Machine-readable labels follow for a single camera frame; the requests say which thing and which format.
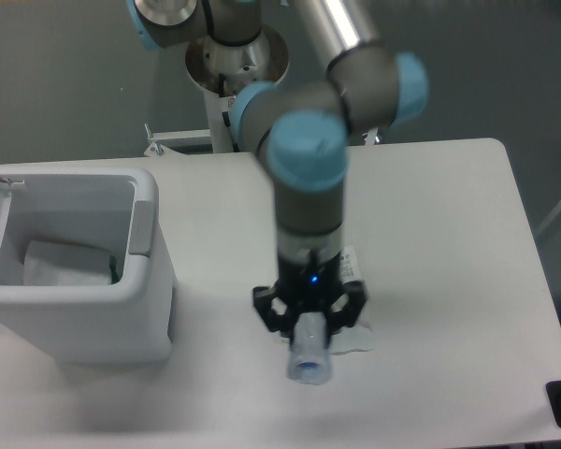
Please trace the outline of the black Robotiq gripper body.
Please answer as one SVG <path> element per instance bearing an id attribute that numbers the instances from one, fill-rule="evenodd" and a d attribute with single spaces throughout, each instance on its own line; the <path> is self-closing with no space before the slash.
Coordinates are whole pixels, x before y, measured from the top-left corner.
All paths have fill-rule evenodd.
<path id="1" fill-rule="evenodd" d="M 349 325 L 349 303 L 339 311 L 332 306 L 342 295 L 349 294 L 340 279 L 340 253 L 327 261 L 318 254 L 307 256 L 306 263 L 296 263 L 280 255 L 279 278 L 274 293 L 286 309 L 282 315 L 273 312 L 274 327 L 294 327 L 298 318 L 307 312 L 321 312 L 329 327 Z"/>

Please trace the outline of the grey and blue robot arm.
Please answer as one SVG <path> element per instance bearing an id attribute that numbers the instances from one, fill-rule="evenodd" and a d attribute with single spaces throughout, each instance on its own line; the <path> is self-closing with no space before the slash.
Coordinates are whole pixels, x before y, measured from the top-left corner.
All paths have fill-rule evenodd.
<path id="1" fill-rule="evenodd" d="M 367 297 L 339 277 L 344 182 L 351 135 L 419 115 L 429 96 L 422 61 L 391 52 L 362 1 L 295 5 L 324 66 L 324 79 L 285 90 L 269 77 L 272 48 L 258 1 L 131 1 L 144 45 L 199 49 L 198 83 L 233 104 L 224 116 L 233 147 L 271 179 L 279 278 L 252 302 L 267 329 L 292 346 L 306 326 L 323 347 L 354 326 Z"/>

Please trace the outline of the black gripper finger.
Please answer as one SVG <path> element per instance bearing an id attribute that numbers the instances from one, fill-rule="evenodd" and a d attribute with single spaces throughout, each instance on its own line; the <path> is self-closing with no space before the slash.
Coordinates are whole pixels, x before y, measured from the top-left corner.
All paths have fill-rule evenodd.
<path id="1" fill-rule="evenodd" d="M 275 299 L 285 306 L 283 313 L 274 309 Z M 294 336 L 295 307 L 281 297 L 281 290 L 276 284 L 253 287 L 252 305 L 269 332 L 279 332 L 285 338 Z"/>
<path id="2" fill-rule="evenodd" d="M 332 306 L 341 297 L 346 297 L 347 300 L 339 310 L 334 311 Z M 366 304 L 367 290 L 364 281 L 339 283 L 331 290 L 331 295 L 326 301 L 324 308 L 327 346 L 331 344 L 332 337 L 343 327 L 354 327 Z"/>

